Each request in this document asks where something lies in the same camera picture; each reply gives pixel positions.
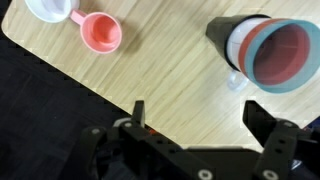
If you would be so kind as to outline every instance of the wood grain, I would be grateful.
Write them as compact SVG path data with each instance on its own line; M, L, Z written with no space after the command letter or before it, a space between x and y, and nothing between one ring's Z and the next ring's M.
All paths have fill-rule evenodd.
M205 37L216 16L263 13L320 23L320 1L286 0L95 0L81 10L119 19L124 41L116 52L98 55L71 20L40 21L23 0L14 0L2 23L17 44L112 103L131 112L145 100L147 124L182 146L260 146L242 124L246 100L300 126L320 114L320 74L286 94L270 94L250 83L235 93L226 85L230 68Z

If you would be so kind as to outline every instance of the screw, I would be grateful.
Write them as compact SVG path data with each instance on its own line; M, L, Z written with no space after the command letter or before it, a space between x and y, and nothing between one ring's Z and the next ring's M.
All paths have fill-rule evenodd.
M127 122L127 123L124 124L124 126L125 126L125 127L131 127L131 126L132 126L132 123L131 123L131 122Z
M264 176L267 180L279 180L278 174L275 173L274 171L271 171L271 170L264 170L264 171L263 171L263 176Z
M199 172L198 172L198 176L201 180L212 180L213 178L213 175L212 173L207 170L207 169L201 169Z
M289 123L289 122L285 122L284 125L287 126L287 127L292 127L293 126L293 124Z
M98 133L100 133L100 129L92 129L91 133L98 134Z

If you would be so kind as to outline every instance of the stacked cups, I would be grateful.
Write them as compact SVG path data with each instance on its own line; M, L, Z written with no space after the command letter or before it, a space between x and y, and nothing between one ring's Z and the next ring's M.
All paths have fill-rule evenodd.
M58 23L71 18L80 25L82 40L99 54L115 51L122 40L120 23L112 16L95 12L89 15L79 11L79 0L25 0L29 10L39 19Z
M320 65L320 30L307 21L266 15L217 17L206 35L234 70L268 92L300 87Z

